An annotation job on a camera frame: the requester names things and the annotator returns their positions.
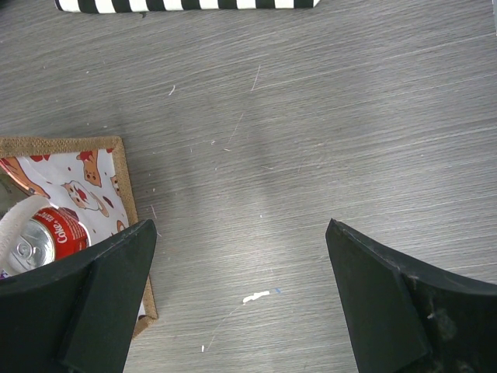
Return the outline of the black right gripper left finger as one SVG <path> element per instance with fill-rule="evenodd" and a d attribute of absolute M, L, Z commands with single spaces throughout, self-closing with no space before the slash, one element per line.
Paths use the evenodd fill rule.
<path fill-rule="evenodd" d="M 141 221 L 2 280 L 3 372 L 122 372 L 157 232 Z"/>

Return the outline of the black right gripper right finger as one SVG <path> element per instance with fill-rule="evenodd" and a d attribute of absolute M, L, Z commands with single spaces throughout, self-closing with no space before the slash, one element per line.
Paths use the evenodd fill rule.
<path fill-rule="evenodd" d="M 496 286 L 331 220 L 326 234 L 360 372 L 494 372 Z"/>

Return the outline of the red Coca-Cola can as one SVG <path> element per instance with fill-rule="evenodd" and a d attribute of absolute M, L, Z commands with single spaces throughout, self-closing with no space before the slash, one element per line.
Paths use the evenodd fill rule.
<path fill-rule="evenodd" d="M 88 247 L 87 232 L 76 218 L 63 210 L 46 207 L 25 224 L 2 271 L 7 277 L 22 274 Z"/>

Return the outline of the brown canvas tote bag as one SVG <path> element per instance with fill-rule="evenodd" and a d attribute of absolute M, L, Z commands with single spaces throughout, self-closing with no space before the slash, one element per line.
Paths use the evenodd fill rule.
<path fill-rule="evenodd" d="M 121 138 L 1 139 L 1 270 L 28 220 L 53 207 L 76 218 L 89 246 L 137 223 Z"/>

